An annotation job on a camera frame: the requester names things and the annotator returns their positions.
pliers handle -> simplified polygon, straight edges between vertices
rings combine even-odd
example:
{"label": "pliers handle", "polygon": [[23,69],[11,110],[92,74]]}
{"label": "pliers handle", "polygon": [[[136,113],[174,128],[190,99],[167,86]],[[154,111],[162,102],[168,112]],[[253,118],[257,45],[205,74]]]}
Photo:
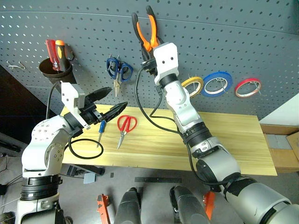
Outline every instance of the pliers handle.
{"label": "pliers handle", "polygon": [[136,13],[132,13],[132,23],[133,23],[133,28],[134,28],[135,34],[136,34],[137,38],[139,39],[141,45],[145,48],[145,50],[147,52],[150,52],[150,51],[152,51],[153,48],[155,48],[159,45],[158,40],[157,40],[158,28],[157,28],[157,21],[156,21],[155,14],[153,12],[153,9],[150,6],[146,6],[146,13],[149,17],[150,25],[151,25],[150,43],[144,38],[144,36],[141,32],[139,21],[138,21],[138,16]]}

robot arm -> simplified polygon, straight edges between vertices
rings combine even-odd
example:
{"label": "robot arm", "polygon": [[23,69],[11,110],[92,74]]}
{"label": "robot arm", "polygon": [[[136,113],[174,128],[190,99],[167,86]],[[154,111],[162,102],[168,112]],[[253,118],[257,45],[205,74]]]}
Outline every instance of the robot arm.
{"label": "robot arm", "polygon": [[178,81],[178,52],[173,43],[154,49],[155,84],[161,85],[180,135],[193,157],[197,176],[221,192],[246,224],[299,223],[299,205],[271,188],[241,175],[234,157],[209,132],[190,103],[188,91]]}
{"label": "robot arm", "polygon": [[62,101],[70,112],[37,124],[23,152],[23,183],[16,224],[43,223],[42,220],[65,223],[58,203],[65,145],[70,138],[82,134],[83,128],[115,118],[128,104],[120,103],[102,114],[96,110],[94,101],[104,98],[112,88],[102,88],[87,96],[77,84],[62,83],[61,89]]}

red scissors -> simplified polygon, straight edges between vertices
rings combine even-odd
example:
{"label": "red scissors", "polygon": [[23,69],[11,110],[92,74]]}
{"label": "red scissors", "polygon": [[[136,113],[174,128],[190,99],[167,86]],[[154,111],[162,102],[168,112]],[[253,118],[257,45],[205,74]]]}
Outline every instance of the red scissors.
{"label": "red scissors", "polygon": [[[125,118],[125,121],[123,122],[122,126],[120,125],[120,121],[122,118]],[[130,124],[131,124],[131,120],[134,120],[135,121],[135,124],[134,126],[130,129]],[[121,146],[121,143],[123,141],[123,138],[125,137],[125,135],[127,133],[129,133],[130,131],[132,131],[137,125],[137,119],[136,117],[132,117],[132,116],[129,116],[129,115],[122,115],[118,118],[117,120],[117,127],[118,129],[120,130],[121,132],[121,138],[120,138],[120,141],[118,142],[118,146],[117,146],[117,149],[120,148]]]}

cardboard box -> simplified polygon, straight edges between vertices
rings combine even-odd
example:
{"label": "cardboard box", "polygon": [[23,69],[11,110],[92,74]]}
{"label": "cardboard box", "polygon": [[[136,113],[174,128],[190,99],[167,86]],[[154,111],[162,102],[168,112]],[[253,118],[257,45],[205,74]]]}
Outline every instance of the cardboard box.
{"label": "cardboard box", "polygon": [[299,160],[299,132],[289,135],[286,139],[290,143],[297,159]]}
{"label": "cardboard box", "polygon": [[[294,126],[275,126],[275,125],[261,125],[266,142],[269,147],[269,142],[266,134],[289,135],[298,132],[298,127]],[[278,149],[270,148],[270,154],[278,173],[291,173],[299,171],[299,160],[292,149]]]}

red screwdriver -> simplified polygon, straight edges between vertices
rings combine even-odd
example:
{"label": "red screwdriver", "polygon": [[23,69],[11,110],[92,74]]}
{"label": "red screwdriver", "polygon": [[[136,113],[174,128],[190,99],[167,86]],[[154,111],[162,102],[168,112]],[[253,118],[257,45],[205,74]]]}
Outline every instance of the red screwdriver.
{"label": "red screwdriver", "polygon": [[60,71],[59,61],[58,61],[58,57],[56,55],[56,50],[55,50],[55,41],[47,39],[46,45],[47,45],[47,50],[48,50],[48,54],[50,57],[50,61],[53,64],[53,70]]}

